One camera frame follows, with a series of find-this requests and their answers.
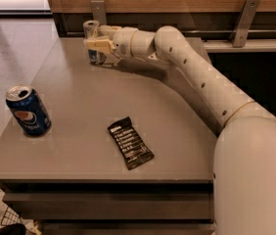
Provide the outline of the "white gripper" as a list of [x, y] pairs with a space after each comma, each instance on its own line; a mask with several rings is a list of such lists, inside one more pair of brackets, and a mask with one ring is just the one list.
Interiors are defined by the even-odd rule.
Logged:
[[100, 25], [98, 35], [102, 37], [84, 39], [83, 44], [88, 50], [104, 54], [115, 53], [118, 57], [130, 58], [132, 56], [131, 40], [137, 31], [138, 29], [134, 27]]

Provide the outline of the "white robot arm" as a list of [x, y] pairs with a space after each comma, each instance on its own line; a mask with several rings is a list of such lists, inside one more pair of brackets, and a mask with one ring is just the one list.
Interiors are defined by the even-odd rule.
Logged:
[[99, 25], [85, 46], [176, 69], [220, 129], [213, 159], [213, 235], [276, 235], [276, 117], [220, 73], [173, 26]]

